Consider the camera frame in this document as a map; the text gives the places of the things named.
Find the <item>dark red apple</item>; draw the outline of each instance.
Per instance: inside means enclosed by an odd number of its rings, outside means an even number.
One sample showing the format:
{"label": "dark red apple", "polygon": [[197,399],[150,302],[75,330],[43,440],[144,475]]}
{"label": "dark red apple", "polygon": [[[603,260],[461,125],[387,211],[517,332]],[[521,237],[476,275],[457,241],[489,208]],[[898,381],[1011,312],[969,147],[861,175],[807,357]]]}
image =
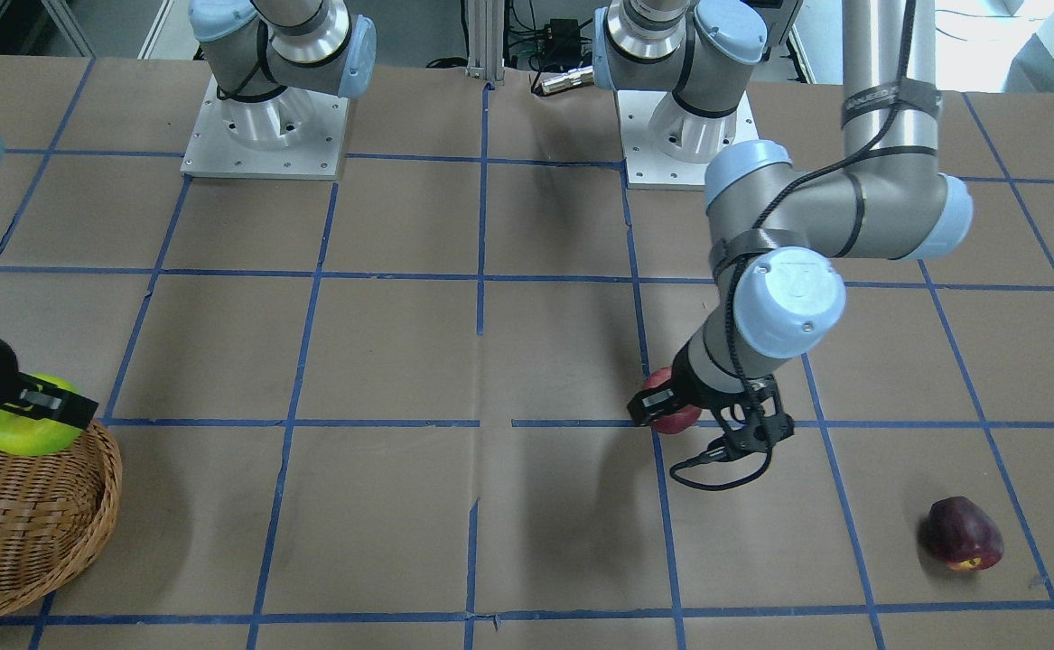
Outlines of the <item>dark red apple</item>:
{"label": "dark red apple", "polygon": [[996,523],[963,496],[932,505],[925,538],[932,556],[953,571],[984,571],[1004,556],[1004,538]]}
{"label": "dark red apple", "polygon": [[[643,390],[647,388],[658,387],[663,381],[671,378],[671,367],[660,368],[651,373],[650,377],[643,382]],[[679,411],[676,411],[671,415],[664,415],[659,419],[651,422],[651,428],[656,432],[667,433],[667,435],[672,435],[672,433],[683,432],[687,427],[695,425],[696,420],[699,419],[700,415],[703,415],[703,410],[700,407],[684,407]]]}

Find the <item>basket rim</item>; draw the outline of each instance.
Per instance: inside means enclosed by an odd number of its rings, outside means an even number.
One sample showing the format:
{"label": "basket rim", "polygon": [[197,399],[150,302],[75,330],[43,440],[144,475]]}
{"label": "basket rim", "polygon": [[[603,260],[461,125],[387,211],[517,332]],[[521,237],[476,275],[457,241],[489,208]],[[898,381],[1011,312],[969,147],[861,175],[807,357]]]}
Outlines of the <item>basket rim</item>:
{"label": "basket rim", "polygon": [[104,489],[101,490],[101,503],[98,505],[97,513],[93,515],[80,538],[73,544],[73,548],[70,548],[65,556],[46,575],[24,585],[14,595],[0,602],[0,616],[24,608],[75,578],[97,559],[109,543],[114,528],[117,527],[117,508],[121,501],[121,449],[117,447],[117,441],[100,420],[94,419],[90,422],[84,434],[91,436],[98,452],[98,459],[101,460]]}

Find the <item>green ball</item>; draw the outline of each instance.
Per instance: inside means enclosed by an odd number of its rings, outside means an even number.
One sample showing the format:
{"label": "green ball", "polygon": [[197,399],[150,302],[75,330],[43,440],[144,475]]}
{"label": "green ball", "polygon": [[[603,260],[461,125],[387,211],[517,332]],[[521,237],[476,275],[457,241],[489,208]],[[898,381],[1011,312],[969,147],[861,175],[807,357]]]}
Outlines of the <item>green ball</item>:
{"label": "green ball", "polygon": [[[32,376],[77,392],[64,379],[51,375]],[[0,408],[0,450],[14,456],[46,456],[67,448],[79,435],[81,431],[77,427],[61,425],[55,419],[31,419]]]}

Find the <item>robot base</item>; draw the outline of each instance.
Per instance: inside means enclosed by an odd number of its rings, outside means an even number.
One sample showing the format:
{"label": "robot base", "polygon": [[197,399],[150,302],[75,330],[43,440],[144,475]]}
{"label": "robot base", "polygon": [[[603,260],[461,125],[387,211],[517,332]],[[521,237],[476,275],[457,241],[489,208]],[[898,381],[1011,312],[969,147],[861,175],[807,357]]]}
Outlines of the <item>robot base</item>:
{"label": "robot base", "polygon": [[[627,185],[637,190],[703,191],[707,163],[695,164],[672,159],[651,140],[651,116],[666,92],[619,91],[616,95],[622,152],[627,162]],[[755,127],[746,94],[740,99],[736,115],[738,129],[728,144],[758,140],[759,131]]]}
{"label": "robot base", "polygon": [[313,102],[307,133],[290,147],[277,151],[246,147],[229,133],[217,99],[217,82],[210,78],[180,172],[204,178],[282,178],[337,180],[350,100],[305,91]]}

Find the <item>metal base plate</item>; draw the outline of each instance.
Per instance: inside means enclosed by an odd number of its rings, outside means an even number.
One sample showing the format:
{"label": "metal base plate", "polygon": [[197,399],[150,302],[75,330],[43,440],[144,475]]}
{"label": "metal base plate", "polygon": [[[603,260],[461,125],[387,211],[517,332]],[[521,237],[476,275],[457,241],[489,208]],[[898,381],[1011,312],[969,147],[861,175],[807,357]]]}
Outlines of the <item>metal base plate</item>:
{"label": "metal base plate", "polygon": [[206,178],[337,180],[349,99],[307,91],[315,119],[306,126],[306,133],[299,133],[298,144],[268,152],[246,147],[230,136],[221,119],[217,87],[211,77],[180,172]]}
{"label": "metal base plate", "polygon": [[[672,159],[660,152],[651,140],[651,115],[666,92],[619,91],[619,133],[622,136],[622,152],[627,161],[627,184],[639,190],[704,190],[704,173],[707,164],[692,164]],[[759,131],[750,115],[747,95],[740,99],[737,109],[738,127],[731,143],[759,139]]]}

